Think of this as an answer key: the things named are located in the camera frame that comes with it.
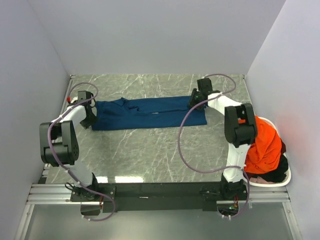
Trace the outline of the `blue t shirt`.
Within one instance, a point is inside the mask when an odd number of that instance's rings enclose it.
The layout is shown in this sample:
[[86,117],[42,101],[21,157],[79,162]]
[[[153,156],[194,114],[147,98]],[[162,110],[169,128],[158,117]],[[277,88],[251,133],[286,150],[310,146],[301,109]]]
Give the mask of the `blue t shirt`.
[[97,101],[94,131],[179,127],[190,110],[189,96]]

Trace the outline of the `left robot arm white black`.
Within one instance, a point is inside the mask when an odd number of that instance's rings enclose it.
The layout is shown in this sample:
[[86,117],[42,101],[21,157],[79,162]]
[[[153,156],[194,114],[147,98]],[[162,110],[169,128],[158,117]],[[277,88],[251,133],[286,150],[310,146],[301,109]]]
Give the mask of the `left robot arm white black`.
[[67,182],[65,187],[85,201],[99,199],[100,188],[96,176],[78,160],[80,149],[75,128],[81,125],[87,129],[97,122],[91,106],[94,101],[93,93],[78,91],[76,100],[67,101],[68,108],[62,116],[39,126],[42,162],[52,167],[62,167],[74,181],[74,184]]

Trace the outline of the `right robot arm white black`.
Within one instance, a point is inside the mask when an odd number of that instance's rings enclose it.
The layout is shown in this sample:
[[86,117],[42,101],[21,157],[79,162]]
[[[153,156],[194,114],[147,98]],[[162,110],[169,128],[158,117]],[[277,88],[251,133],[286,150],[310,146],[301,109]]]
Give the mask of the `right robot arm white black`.
[[197,80],[197,88],[192,90],[188,106],[203,110],[204,105],[224,116],[224,136],[228,142],[226,168],[221,175],[219,193],[226,200],[233,199],[243,192],[245,161],[250,146],[255,142],[258,129],[253,106],[240,103],[213,90],[211,80]]

